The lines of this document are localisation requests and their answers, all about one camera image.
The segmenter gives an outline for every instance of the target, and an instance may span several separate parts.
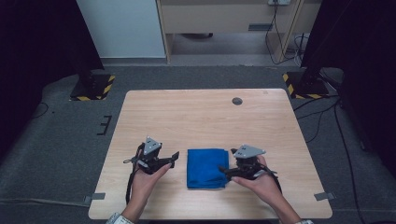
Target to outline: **person's left hand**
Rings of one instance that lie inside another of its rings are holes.
[[[169,170],[171,163],[161,167],[157,172],[148,175],[138,170],[134,175],[134,183],[132,184],[132,196],[128,205],[121,213],[133,223],[136,223],[148,202],[149,195],[155,187],[157,181]]]

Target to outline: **table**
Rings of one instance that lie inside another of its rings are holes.
[[[266,31],[275,14],[274,6],[269,6],[268,0],[156,1],[169,63],[174,34]],[[288,6],[277,8],[276,28],[280,36],[275,27],[268,33],[268,45],[277,61],[283,60],[293,34],[311,31],[320,4],[321,0],[290,0]]]
[[[242,100],[234,105],[233,98]],[[100,175],[92,219],[107,219],[125,207],[125,191],[132,170],[123,161],[134,156],[149,135],[163,143],[160,158],[179,151],[179,159],[157,184],[142,219],[264,219],[275,212],[257,196],[234,182],[225,189],[188,190],[187,149],[265,149],[268,166],[278,172],[283,194],[301,217],[332,215],[315,165],[308,152],[288,95],[281,89],[129,91]],[[235,167],[230,153],[230,166]]]

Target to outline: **carpeted floor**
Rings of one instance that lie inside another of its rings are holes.
[[[107,67],[116,76],[103,101],[69,101],[78,77],[48,85],[42,104],[0,167],[1,199],[45,199],[73,205],[1,203],[0,223],[105,223],[90,220],[84,197],[94,193],[120,108],[129,90],[286,89],[282,74],[295,67],[263,66],[135,66]],[[309,100],[290,99],[294,108]],[[329,108],[337,97],[317,100],[296,111],[296,117]],[[396,180],[374,152],[365,152],[347,114],[337,117],[353,167],[356,195],[366,223],[396,220]],[[112,116],[106,135],[100,124]],[[333,108],[299,119],[319,177],[331,200],[333,216],[315,223],[361,223],[354,199],[346,150]]]

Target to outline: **white wall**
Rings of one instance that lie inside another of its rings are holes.
[[[155,0],[77,0],[101,58],[165,58]]]

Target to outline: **blue cloth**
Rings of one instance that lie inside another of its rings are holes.
[[[228,151],[222,148],[189,149],[187,156],[187,188],[225,188],[228,180],[219,166],[228,169]]]

